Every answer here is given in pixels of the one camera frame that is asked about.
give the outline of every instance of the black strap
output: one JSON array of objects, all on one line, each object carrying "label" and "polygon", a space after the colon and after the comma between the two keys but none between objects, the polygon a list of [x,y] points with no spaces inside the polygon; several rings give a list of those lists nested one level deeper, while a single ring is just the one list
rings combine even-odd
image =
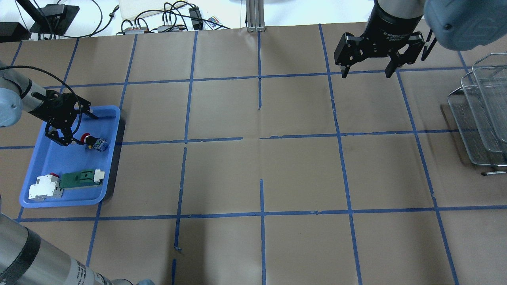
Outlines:
[{"label": "black strap", "polygon": [[5,285],[14,285],[25,272],[30,268],[35,257],[41,248],[41,237],[30,229],[26,228],[28,236],[23,249],[16,259],[0,273],[0,283]]},{"label": "black strap", "polygon": [[23,99],[27,94],[28,92],[30,91],[31,89],[31,86],[32,86],[32,80],[31,79],[28,79],[28,87],[26,87],[26,90],[25,92],[23,92],[23,94],[21,94],[19,97],[21,97],[21,99]]}]

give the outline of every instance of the black cable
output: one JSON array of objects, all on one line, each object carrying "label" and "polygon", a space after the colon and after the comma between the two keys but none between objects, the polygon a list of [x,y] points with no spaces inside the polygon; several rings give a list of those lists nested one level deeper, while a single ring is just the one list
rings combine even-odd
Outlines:
[{"label": "black cable", "polygon": [[[146,11],[144,11],[144,12],[139,13],[139,15],[137,15],[137,17],[135,17],[135,19],[137,19],[140,15],[142,15],[142,14],[144,14],[144,13],[147,13],[147,12],[166,12],[166,11],[164,11],[164,10],[146,10]],[[173,12],[173,11],[171,11],[171,10],[169,10],[169,11],[167,11],[167,12],[168,12],[168,13],[171,13],[171,14],[173,14],[173,15],[178,15],[178,14],[176,14],[175,12]],[[221,27],[221,28],[230,29],[229,27],[226,27],[226,26],[224,26],[224,25],[217,24],[217,23],[212,22],[212,21],[210,21],[210,20],[206,20],[206,19],[202,19],[202,18],[195,18],[195,17],[192,17],[192,16],[187,16],[187,15],[179,15],[179,16],[182,16],[182,17],[185,17],[185,18],[190,18],[190,19],[192,19],[192,20],[198,20],[198,21],[205,21],[205,22],[208,22],[208,23],[213,23],[213,24],[215,24],[215,25],[217,25],[217,26],[219,26],[219,27]]]},{"label": "black cable", "polygon": [[192,7],[192,8],[197,7],[197,6],[196,6],[195,4],[193,4],[193,3],[188,3],[188,2],[186,2],[186,1],[181,1],[181,0],[178,0],[178,1],[174,2],[174,3],[173,3],[173,5],[176,5],[176,4],[178,4],[178,3],[185,3],[185,5],[188,5],[188,6]]},{"label": "black cable", "polygon": [[148,28],[148,23],[146,23],[146,21],[143,18],[137,19],[137,24],[139,25],[139,28],[141,29],[141,20],[144,22],[144,24],[146,25],[146,29],[149,31],[150,28]]},{"label": "black cable", "polygon": [[56,29],[56,27],[58,27],[58,24],[60,23],[60,16],[56,18],[56,21],[55,19],[53,19],[52,22],[54,23],[53,24],[54,29]]},{"label": "black cable", "polygon": [[168,32],[168,31],[172,31],[172,29],[174,29],[175,27],[184,27],[184,25],[172,25],[171,27],[161,31],[161,32]]},{"label": "black cable", "polygon": [[[166,5],[170,5],[171,9],[167,10],[165,8]],[[167,13],[169,13],[169,11],[172,11],[173,9],[176,10],[180,16],[182,16],[182,13],[178,10],[178,8],[176,8],[176,6],[174,4],[166,2],[166,3],[164,3],[164,14],[162,14],[162,17],[165,15],[165,19],[167,20]],[[177,17],[177,15],[175,15],[174,16],[174,24],[171,27],[171,29],[174,28],[174,26],[176,25],[177,21],[178,21],[178,17]],[[182,21],[183,21],[183,26],[185,26],[185,29],[189,30],[188,27],[187,27],[187,23],[185,22],[185,19],[183,17],[182,17]]]},{"label": "black cable", "polygon": [[120,5],[116,5],[116,7],[113,9],[113,11],[109,14],[109,21],[107,22],[107,24],[100,30],[96,31],[96,32],[93,32],[91,34],[86,34],[86,35],[81,35],[79,37],[72,37],[72,36],[69,36],[69,35],[62,35],[62,37],[65,37],[65,38],[71,38],[71,39],[80,39],[80,38],[85,38],[85,37],[91,37],[93,35],[96,35],[100,32],[102,32],[103,30],[105,30],[109,24],[111,24],[113,18],[115,17],[115,12],[120,8]]},{"label": "black cable", "polygon": [[121,29],[122,29],[121,33],[123,33],[123,34],[125,34],[123,32],[123,24],[125,24],[125,22],[129,22],[129,24],[132,27],[132,29],[134,29],[134,25],[132,25],[132,22],[130,20],[128,20],[128,19],[125,19],[125,20],[123,20],[122,25],[121,25]]},{"label": "black cable", "polygon": [[95,30],[93,31],[93,33],[91,33],[91,34],[89,35],[89,38],[91,38],[91,37],[92,37],[92,35],[94,35],[94,34],[96,34],[96,33],[97,33],[98,29],[100,28],[100,25],[102,25],[102,20],[103,20],[103,17],[104,17],[104,15],[102,14],[102,9],[101,9],[101,8],[100,8],[100,6],[97,4],[97,2],[95,2],[95,0],[91,0],[91,1],[92,1],[92,2],[94,2],[94,3],[95,3],[95,5],[97,5],[98,10],[100,11],[100,21],[99,21],[99,23],[98,23],[97,27],[95,28]]},{"label": "black cable", "polygon": [[81,106],[81,102],[79,101],[79,98],[76,95],[76,93],[74,92],[74,90],[72,90],[72,88],[67,83],[65,83],[62,79],[59,79],[58,77],[56,77],[56,75],[54,75],[50,72],[47,72],[44,69],[41,69],[38,67],[34,67],[34,66],[30,66],[30,65],[11,65],[11,66],[0,67],[0,70],[13,69],[13,68],[28,68],[28,69],[34,69],[34,70],[40,71],[42,73],[45,73],[45,74],[51,76],[52,78],[56,79],[58,82],[60,82],[63,86],[65,86],[71,92],[72,95],[74,95],[74,97],[76,98],[76,101],[78,103],[78,107],[79,107],[78,124],[76,125],[76,129],[72,132],[72,135],[75,135],[75,133],[77,133],[79,130],[79,126],[81,125],[81,118],[83,116],[83,106]]},{"label": "black cable", "polygon": [[37,4],[37,1],[33,0],[33,2],[35,3],[35,5],[37,6],[37,8],[39,9],[39,12],[42,14],[42,16],[44,17],[44,19],[46,20],[46,23],[48,24],[49,26],[49,32],[51,33],[49,35],[49,39],[51,39],[51,37],[55,34],[53,32],[53,28],[51,27],[51,25],[49,24],[49,21],[48,21],[48,18],[46,17],[46,15],[44,14],[44,12],[42,11],[41,7],[39,6],[39,4]]},{"label": "black cable", "polygon": [[23,24],[25,24],[26,30],[28,30],[28,26],[25,23],[25,19],[23,19],[23,16],[21,15],[21,10],[19,9],[18,2],[14,0],[14,3],[16,3],[16,7],[18,7],[19,16],[21,17],[21,20],[23,21]]},{"label": "black cable", "polygon": [[164,11],[164,13],[162,13],[162,23],[164,24],[164,26],[167,24],[169,25],[169,22],[172,23],[172,18],[171,18],[171,14],[169,14],[169,20],[167,20],[167,14],[166,12]]},{"label": "black cable", "polygon": [[[165,7],[166,5],[170,5],[171,9],[167,10],[166,7]],[[171,17],[170,11],[172,11],[173,9],[176,10],[178,12],[178,14],[182,17],[183,26],[185,27],[185,29],[189,30],[188,27],[187,27],[187,23],[185,22],[185,19],[182,16],[182,13],[178,10],[178,8],[176,8],[176,6],[174,4],[171,4],[171,3],[168,3],[168,2],[164,3],[164,14],[162,14],[162,17],[165,15],[166,20],[167,20],[167,13],[169,13],[169,19],[170,19],[170,17]],[[175,15],[174,16],[174,23],[173,23],[173,25],[170,28],[167,28],[167,29],[163,30],[162,32],[172,31],[172,29],[174,27],[176,27],[177,22],[178,22],[178,17],[177,17],[177,15]]]},{"label": "black cable", "polygon": [[431,44],[429,44],[429,47],[428,47],[427,44],[429,43],[429,40],[431,39],[431,35],[432,34],[433,34],[433,30],[430,29],[429,33],[428,33],[428,37],[426,38],[426,43],[424,45],[424,49],[422,51],[421,61],[426,60],[426,58],[428,57],[429,53],[431,52],[431,50],[433,49],[433,47],[437,43],[437,38],[434,38],[433,41],[431,42]]}]

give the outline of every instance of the label sticker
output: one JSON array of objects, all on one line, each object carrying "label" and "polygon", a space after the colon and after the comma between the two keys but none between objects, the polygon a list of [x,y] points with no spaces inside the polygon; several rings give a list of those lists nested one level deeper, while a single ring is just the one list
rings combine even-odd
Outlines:
[{"label": "label sticker", "polygon": [[81,262],[71,258],[70,269],[63,285],[93,285],[95,283],[94,276],[95,272]]}]

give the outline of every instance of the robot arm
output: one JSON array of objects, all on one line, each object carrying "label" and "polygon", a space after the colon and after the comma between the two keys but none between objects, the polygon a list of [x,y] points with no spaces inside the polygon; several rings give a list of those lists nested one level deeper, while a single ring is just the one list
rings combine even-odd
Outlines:
[{"label": "robot arm", "polygon": [[[47,122],[46,136],[59,145],[68,146],[73,141],[83,144],[74,138],[74,134],[82,114],[97,119],[90,112],[90,102],[77,96],[71,89],[71,93],[65,94],[46,90],[30,78],[14,71],[14,68],[31,68],[51,75],[36,67],[6,66],[0,61],[0,127],[14,125],[21,118],[21,110],[25,110]],[[76,118],[78,124],[72,131],[71,127]]]},{"label": "robot arm", "polygon": [[[429,44],[429,41],[424,41],[421,32],[414,32],[423,14],[436,39],[451,50],[463,51],[487,45],[507,33],[506,0],[374,2],[365,32],[359,37],[344,33],[336,47],[335,64],[340,65],[343,78],[347,77],[353,64],[369,57],[391,58],[385,69],[388,78],[398,67],[414,63],[421,50],[426,50],[425,45]],[[400,54],[399,50],[406,45],[408,48]]]}]

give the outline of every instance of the blue tape grid line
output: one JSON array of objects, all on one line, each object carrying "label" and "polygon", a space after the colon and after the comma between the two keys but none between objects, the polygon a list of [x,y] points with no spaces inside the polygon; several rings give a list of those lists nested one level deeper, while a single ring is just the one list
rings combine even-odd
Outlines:
[{"label": "blue tape grid line", "polygon": [[95,213],[95,219],[93,223],[92,237],[90,238],[90,246],[88,247],[88,255],[86,256],[86,266],[90,266],[90,260],[92,258],[93,243],[95,242],[95,235],[97,233],[98,221],[100,218],[100,209],[102,209],[102,201],[97,206],[97,212]]},{"label": "blue tape grid line", "polygon": [[190,80],[189,80],[189,97],[187,100],[187,117],[185,118],[185,143],[189,139],[189,120],[190,120],[190,104],[192,103],[192,86],[194,84],[194,67],[195,67],[195,53],[197,47],[197,35],[199,32],[195,32],[194,35],[194,47],[192,49],[192,65],[190,67]]},{"label": "blue tape grid line", "polygon": [[264,223],[264,180],[260,181],[261,188],[261,262],[262,285],[266,285],[266,227]]},{"label": "blue tape grid line", "polygon": [[172,260],[171,266],[171,285],[174,285],[176,282],[176,258]]},{"label": "blue tape grid line", "polygon": [[456,269],[454,267],[454,262],[452,260],[451,251],[449,249],[449,244],[447,243],[447,236],[446,236],[446,233],[444,230],[444,224],[442,223],[442,217],[440,216],[439,206],[437,204],[437,199],[435,198],[435,195],[434,195],[433,185],[431,183],[431,178],[429,176],[429,171],[428,171],[428,166],[426,164],[426,159],[424,158],[424,152],[422,150],[421,141],[419,139],[419,134],[417,133],[417,127],[414,122],[414,117],[412,116],[412,111],[410,110],[410,105],[409,105],[409,102],[407,99],[407,94],[405,92],[405,88],[403,87],[402,77],[400,76],[399,72],[396,72],[396,76],[398,77],[398,82],[400,84],[400,88],[401,88],[402,94],[403,94],[403,100],[405,101],[405,106],[407,107],[407,112],[408,112],[408,115],[410,118],[410,123],[412,125],[415,140],[417,142],[417,148],[419,149],[419,155],[421,157],[422,166],[424,168],[424,174],[426,175],[426,181],[428,183],[428,188],[429,188],[429,191],[431,194],[431,199],[433,200],[433,207],[435,210],[435,214],[437,215],[437,221],[438,221],[438,224],[440,227],[440,233],[442,235],[442,240],[444,242],[444,248],[445,248],[445,251],[447,254],[447,259],[449,261],[449,266],[451,268],[451,273],[452,273],[452,277],[454,279],[454,284],[459,285],[458,275],[456,274]]},{"label": "blue tape grid line", "polygon": [[262,72],[261,72],[261,32],[257,32],[257,60],[258,60],[258,66],[259,66],[259,109],[262,107]]},{"label": "blue tape grid line", "polygon": [[[438,207],[438,211],[472,211],[472,210],[507,210],[507,205],[484,205],[484,206],[453,206]],[[400,213],[400,212],[430,212],[434,207],[426,208],[388,208],[388,209],[354,209],[354,214],[362,213]],[[153,215],[153,216],[123,216],[123,217],[99,217],[99,221],[138,221],[138,220],[177,220],[180,219],[215,219],[234,217],[262,217],[262,216],[306,216],[306,215],[348,215],[349,210],[309,210],[309,211],[270,211],[270,212],[238,212],[216,214],[181,214],[181,215]],[[22,218],[20,222],[71,222],[71,221],[95,221],[96,217],[75,218]]]},{"label": "blue tape grid line", "polygon": [[182,174],[179,180],[179,196],[178,196],[178,210],[176,214],[176,230],[174,231],[174,247],[178,247],[179,244],[179,225],[181,222],[182,214],[182,202],[183,202],[183,188],[185,184],[185,164],[187,162],[187,147],[183,148],[183,162],[182,162]]},{"label": "blue tape grid line", "polygon": [[134,36],[134,43],[132,44],[132,51],[130,52],[130,60],[128,62],[127,75],[125,75],[125,81],[123,82],[122,97],[120,99],[120,105],[119,105],[120,110],[123,107],[123,99],[125,99],[125,92],[127,91],[128,78],[130,77],[130,69],[132,68],[132,61],[134,59],[136,44],[137,44],[137,34]]},{"label": "blue tape grid line", "polygon": [[19,53],[19,50],[21,49],[22,44],[23,44],[23,42],[19,42],[18,49],[16,50],[16,53],[14,54],[14,57],[12,58],[11,66],[14,65],[14,61],[16,61],[16,58],[18,58],[18,53]]},{"label": "blue tape grid line", "polygon": [[328,75],[328,83],[329,83],[329,92],[331,96],[331,106],[333,107],[333,117],[335,120],[335,127],[336,127],[336,133],[338,138],[338,149],[340,153],[340,163],[342,167],[342,173],[343,173],[343,182],[345,185],[345,196],[347,198],[347,210],[349,215],[349,221],[350,221],[350,234],[352,237],[352,248],[354,251],[354,259],[355,259],[355,268],[357,272],[357,282],[359,285],[363,285],[363,278],[361,277],[361,267],[359,264],[359,253],[357,251],[357,241],[355,238],[355,227],[354,227],[354,217],[353,217],[353,210],[352,210],[352,203],[350,201],[350,192],[349,192],[349,186],[348,186],[348,180],[347,180],[347,169],[345,168],[345,158],[343,156],[343,148],[342,148],[342,139],[341,139],[341,132],[340,132],[340,126],[338,124],[338,119],[336,115],[336,106],[335,106],[335,96],[333,92],[333,82],[331,81],[331,71],[329,68],[329,59],[328,59],[328,51],[325,46],[325,40],[324,40],[324,33],[322,32],[322,25],[318,25],[318,29],[320,32],[320,39],[322,41],[322,48],[324,51],[324,58],[325,58],[325,68]]},{"label": "blue tape grid line", "polygon": [[24,207],[21,206],[19,208],[19,213],[18,213],[18,217],[16,218],[16,221],[19,223],[21,221],[21,217],[23,216],[23,210],[24,210]]},{"label": "blue tape grid line", "polygon": [[[450,133],[458,132],[458,130],[419,130],[417,133]],[[341,133],[340,136],[356,136],[356,135],[389,135],[389,134],[411,134],[413,131],[386,131],[386,132],[353,132],[353,133]],[[321,134],[291,134],[291,135],[272,135],[270,137],[261,137],[259,139],[284,139],[284,138],[309,138],[309,137],[333,137],[337,136],[335,133],[321,133]],[[187,140],[188,143],[205,143],[209,141],[234,141],[242,140],[242,136],[238,137],[217,137],[217,138],[194,138]],[[117,145],[132,146],[132,145],[158,145],[158,144],[181,144],[184,143],[184,139],[175,140],[142,140],[142,141],[124,141],[117,142]],[[12,147],[0,147],[0,150],[18,150],[18,149],[33,149],[35,146],[12,146]]]},{"label": "blue tape grid line", "polygon": [[[431,68],[407,68],[399,69],[398,71],[403,72],[421,72],[421,71],[438,71],[438,70],[459,70],[463,69],[459,67],[431,67]],[[383,73],[383,70],[353,70],[349,74],[365,74],[365,73]],[[331,75],[340,75],[341,72],[330,72]],[[220,81],[220,80],[242,80],[252,78],[284,78],[284,77],[305,77],[305,76],[325,76],[327,73],[301,73],[301,74],[274,74],[274,75],[257,75],[257,76],[239,76],[239,77],[218,77],[218,78],[193,78],[193,82],[196,81]],[[153,81],[133,81],[127,82],[127,85],[136,84],[155,84],[155,83],[173,83],[173,82],[190,82],[190,79],[171,79],[171,80],[153,80]],[[72,88],[79,87],[100,87],[100,86],[114,86],[114,85],[125,85],[125,82],[113,82],[113,83],[97,83],[97,84],[77,84],[70,85]],[[44,86],[46,89],[60,88],[60,86]]]},{"label": "blue tape grid line", "polygon": [[[79,39],[76,39],[76,43],[74,44],[74,50],[72,50],[72,55],[70,56],[70,61],[68,62],[67,70],[65,71],[65,76],[63,77],[63,81],[67,81],[68,73],[70,71],[70,67],[72,66],[72,62],[74,61],[74,56],[76,55],[76,50],[78,49]],[[60,85],[60,93],[63,92],[65,86]]]},{"label": "blue tape grid line", "polygon": [[466,66],[465,59],[463,58],[463,55],[460,51],[458,51],[459,59],[461,60],[461,63],[463,64],[463,68],[465,69],[466,73],[468,73],[468,67]]}]

